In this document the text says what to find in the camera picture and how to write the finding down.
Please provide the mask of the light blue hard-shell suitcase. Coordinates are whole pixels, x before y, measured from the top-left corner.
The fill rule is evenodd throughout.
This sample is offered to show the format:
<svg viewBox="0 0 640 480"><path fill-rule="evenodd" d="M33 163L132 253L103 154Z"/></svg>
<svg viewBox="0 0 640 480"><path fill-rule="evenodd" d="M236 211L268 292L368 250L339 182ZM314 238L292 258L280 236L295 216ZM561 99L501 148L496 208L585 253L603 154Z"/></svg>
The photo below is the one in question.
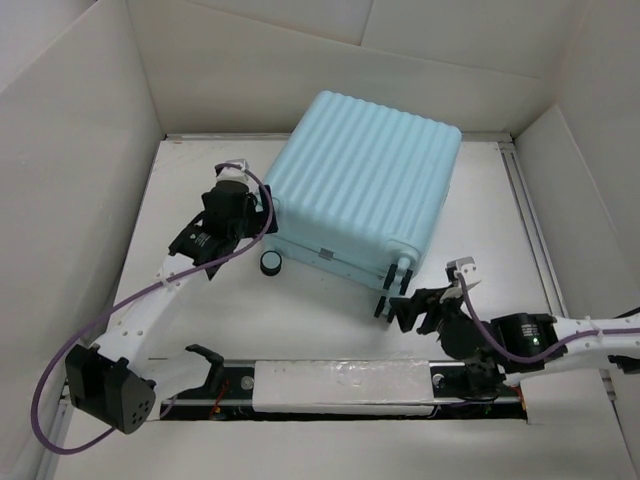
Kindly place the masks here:
<svg viewBox="0 0 640 480"><path fill-rule="evenodd" d="M264 273L292 259L405 295L429 250L462 143L452 125L341 93L313 100L269 168L277 232Z"/></svg>

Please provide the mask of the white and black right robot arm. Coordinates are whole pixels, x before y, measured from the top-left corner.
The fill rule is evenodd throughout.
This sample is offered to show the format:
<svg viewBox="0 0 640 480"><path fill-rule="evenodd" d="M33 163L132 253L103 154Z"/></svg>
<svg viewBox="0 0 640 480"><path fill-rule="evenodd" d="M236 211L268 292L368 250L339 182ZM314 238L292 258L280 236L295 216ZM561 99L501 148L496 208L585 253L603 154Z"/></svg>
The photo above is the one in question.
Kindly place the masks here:
<svg viewBox="0 0 640 480"><path fill-rule="evenodd" d="M390 300L402 332L435 333L444 353L460 365L434 386L464 401L489 400L526 378L615 367L639 373L639 315L576 320L515 313L482 320L466 290L418 289Z"/></svg>

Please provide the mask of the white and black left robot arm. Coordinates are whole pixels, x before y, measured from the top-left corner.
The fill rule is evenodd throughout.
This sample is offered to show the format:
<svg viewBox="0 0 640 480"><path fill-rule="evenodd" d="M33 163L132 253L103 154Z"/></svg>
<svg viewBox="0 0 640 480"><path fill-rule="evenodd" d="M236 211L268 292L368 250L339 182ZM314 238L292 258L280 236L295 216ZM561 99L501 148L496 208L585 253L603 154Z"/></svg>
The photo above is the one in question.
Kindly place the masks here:
<svg viewBox="0 0 640 480"><path fill-rule="evenodd" d="M150 353L242 240L259 241L277 230L267 185L252 193L241 181L220 180L202 201L203 211L170 244L155 290L135 299L91 346L76 345L66 355L73 406L124 434L171 397L190 390L208 397L223 388L224 359L206 347L191 344L158 362Z"/></svg>

